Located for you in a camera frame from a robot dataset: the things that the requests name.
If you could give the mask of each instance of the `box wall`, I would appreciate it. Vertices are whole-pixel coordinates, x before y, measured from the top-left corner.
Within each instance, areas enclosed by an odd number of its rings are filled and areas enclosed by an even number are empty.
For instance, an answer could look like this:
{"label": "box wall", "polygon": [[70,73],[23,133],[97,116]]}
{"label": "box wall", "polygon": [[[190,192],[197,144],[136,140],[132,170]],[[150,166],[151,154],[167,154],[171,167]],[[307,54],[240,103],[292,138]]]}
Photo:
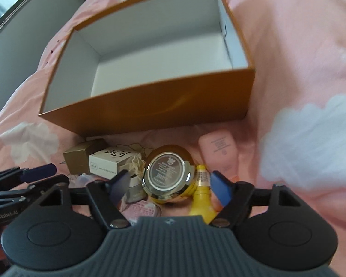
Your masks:
{"label": "box wall", "polygon": [[246,53],[237,34],[237,30],[226,12],[222,0],[217,0],[220,13],[220,27],[226,43],[228,55],[234,69],[243,69],[249,66]]}
{"label": "box wall", "polygon": [[218,24],[216,0],[145,0],[100,18],[79,32],[104,56],[126,47],[148,46],[154,38]]}
{"label": "box wall", "polygon": [[74,31],[49,85],[43,111],[89,98],[99,60],[100,55]]}
{"label": "box wall", "polygon": [[254,69],[179,78],[104,94],[40,117],[85,137],[238,120],[246,115],[253,81]]}
{"label": "box wall", "polygon": [[231,68],[225,42],[218,27],[216,32],[156,45],[116,59],[103,57],[91,95],[97,96],[150,82]]}

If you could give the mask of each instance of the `skincare product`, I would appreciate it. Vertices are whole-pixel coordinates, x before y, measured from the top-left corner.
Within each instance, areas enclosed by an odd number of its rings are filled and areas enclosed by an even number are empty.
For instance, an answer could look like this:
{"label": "skincare product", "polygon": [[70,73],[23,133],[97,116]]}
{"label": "skincare product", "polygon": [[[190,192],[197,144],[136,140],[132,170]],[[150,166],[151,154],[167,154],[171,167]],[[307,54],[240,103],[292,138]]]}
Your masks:
{"label": "skincare product", "polygon": [[92,174],[112,179],[128,167],[134,156],[141,159],[139,152],[109,147],[89,156],[89,170]]}
{"label": "skincare product", "polygon": [[195,181],[192,156],[180,146],[162,146],[146,159],[142,187],[158,203],[186,199],[193,194]]}
{"label": "skincare product", "polygon": [[90,173],[89,156],[105,149],[108,144],[101,138],[82,142],[63,152],[69,172],[74,175]]}
{"label": "skincare product", "polygon": [[205,134],[199,138],[198,145],[210,172],[219,171],[232,182],[239,180],[237,146],[228,130]]}
{"label": "skincare product", "polygon": [[161,209],[154,203],[141,200],[134,204],[127,204],[126,208],[122,211],[122,215],[124,215],[124,217],[133,226],[137,223],[140,216],[160,216]]}
{"label": "skincare product", "polygon": [[126,192],[126,203],[135,203],[146,198],[147,193],[143,190],[141,179],[133,175],[129,184],[129,189]]}
{"label": "skincare product", "polygon": [[190,216],[201,215],[204,222],[209,224],[217,216],[210,201],[209,173],[204,165],[198,165],[196,167],[196,174],[197,188],[193,194]]}
{"label": "skincare product", "polygon": [[76,188],[84,188],[87,184],[94,182],[95,180],[104,180],[108,181],[108,179],[105,179],[100,176],[92,175],[92,174],[82,174],[78,176],[75,180],[75,187]]}

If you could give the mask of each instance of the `yellow bottle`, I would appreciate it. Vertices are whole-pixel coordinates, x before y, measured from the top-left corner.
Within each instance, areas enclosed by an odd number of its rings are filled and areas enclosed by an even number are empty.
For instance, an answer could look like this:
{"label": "yellow bottle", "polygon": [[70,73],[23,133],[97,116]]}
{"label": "yellow bottle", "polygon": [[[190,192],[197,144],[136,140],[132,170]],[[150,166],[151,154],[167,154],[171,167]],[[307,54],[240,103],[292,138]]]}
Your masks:
{"label": "yellow bottle", "polygon": [[198,165],[196,174],[198,174],[196,180],[197,188],[193,194],[190,216],[201,215],[205,223],[209,224],[217,215],[210,201],[209,173],[204,165]]}

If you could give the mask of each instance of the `bed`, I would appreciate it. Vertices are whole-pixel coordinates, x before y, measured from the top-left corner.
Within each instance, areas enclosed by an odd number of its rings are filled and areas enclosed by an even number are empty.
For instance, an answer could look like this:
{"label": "bed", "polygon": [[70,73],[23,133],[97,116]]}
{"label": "bed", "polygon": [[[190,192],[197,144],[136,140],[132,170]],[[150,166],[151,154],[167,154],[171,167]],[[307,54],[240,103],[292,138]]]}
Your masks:
{"label": "bed", "polygon": [[[0,170],[52,162],[69,174],[62,152],[84,139],[37,117],[42,96],[72,26],[120,1],[87,0],[49,42],[37,72],[0,113]],[[246,118],[105,139],[146,149],[175,143],[202,163],[198,138],[230,130],[240,179],[263,188],[285,183],[327,219],[339,237],[331,267],[346,276],[346,0],[227,2],[257,69]],[[188,210],[188,203],[164,206],[163,214]]]}

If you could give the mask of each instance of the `gray ribbed grip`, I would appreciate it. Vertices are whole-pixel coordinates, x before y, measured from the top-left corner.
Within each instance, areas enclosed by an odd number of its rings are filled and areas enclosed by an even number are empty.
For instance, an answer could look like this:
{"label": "gray ribbed grip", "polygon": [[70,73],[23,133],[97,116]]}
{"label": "gray ribbed grip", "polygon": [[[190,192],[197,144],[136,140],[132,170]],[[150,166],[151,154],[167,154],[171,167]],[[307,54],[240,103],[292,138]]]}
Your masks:
{"label": "gray ribbed grip", "polygon": [[199,216],[143,217],[134,227],[110,231],[99,250],[74,267],[34,272],[14,265],[3,276],[337,277],[327,265],[299,273],[266,267],[242,250],[230,230],[205,225]]}

